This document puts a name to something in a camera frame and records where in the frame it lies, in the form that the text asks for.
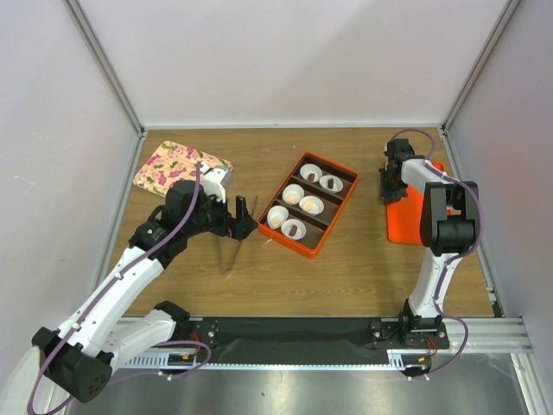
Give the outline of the orange box lid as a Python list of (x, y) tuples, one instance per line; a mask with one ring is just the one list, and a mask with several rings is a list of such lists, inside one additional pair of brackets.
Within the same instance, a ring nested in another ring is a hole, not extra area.
[(405, 190), (405, 197), (385, 206), (388, 239), (396, 244), (421, 246), (423, 195), (413, 186)]

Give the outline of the steel serving tongs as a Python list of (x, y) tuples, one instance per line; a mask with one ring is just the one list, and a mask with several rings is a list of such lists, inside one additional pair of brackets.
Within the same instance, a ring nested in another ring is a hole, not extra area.
[(233, 248), (233, 251), (232, 251), (232, 255), (229, 259), (229, 262), (226, 263), (225, 262), (225, 258), (224, 258), (224, 255), (223, 255), (223, 249), (222, 249), (222, 242), (221, 242), (222, 238), (220, 237), (215, 237), (215, 242), (216, 242), (216, 248), (217, 248), (217, 258), (218, 258), (218, 261), (219, 261), (219, 268), (222, 272), (222, 274), (225, 276), (225, 277), (229, 277), (232, 273), (232, 270), (236, 264), (236, 261), (237, 261), (237, 257), (238, 257), (238, 254), (240, 252), (240, 249), (241, 249), (241, 246), (243, 244), (243, 241), (240, 240), (237, 245)]

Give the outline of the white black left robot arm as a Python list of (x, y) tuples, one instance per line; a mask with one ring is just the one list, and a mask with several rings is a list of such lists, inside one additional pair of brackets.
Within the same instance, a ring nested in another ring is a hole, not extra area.
[(31, 343), (40, 353), (39, 375), (71, 399), (97, 397), (112, 375), (148, 348), (184, 344), (190, 336), (189, 314), (171, 302), (159, 303), (129, 328), (116, 331), (119, 318), (137, 296), (202, 233), (235, 240), (257, 229), (243, 196), (229, 213), (217, 182), (176, 182), (129, 240), (121, 258), (91, 296), (57, 329), (40, 328)]

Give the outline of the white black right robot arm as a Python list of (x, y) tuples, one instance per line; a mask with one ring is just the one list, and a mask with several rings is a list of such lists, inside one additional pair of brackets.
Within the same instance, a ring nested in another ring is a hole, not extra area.
[(405, 201), (408, 189), (423, 197), (419, 235), (425, 247), (415, 289), (399, 314), (397, 338), (416, 348), (439, 335), (443, 303), (454, 271), (482, 237), (478, 185), (460, 181), (417, 155), (406, 138), (394, 137), (385, 146), (387, 161), (379, 170), (381, 201), (388, 207)]

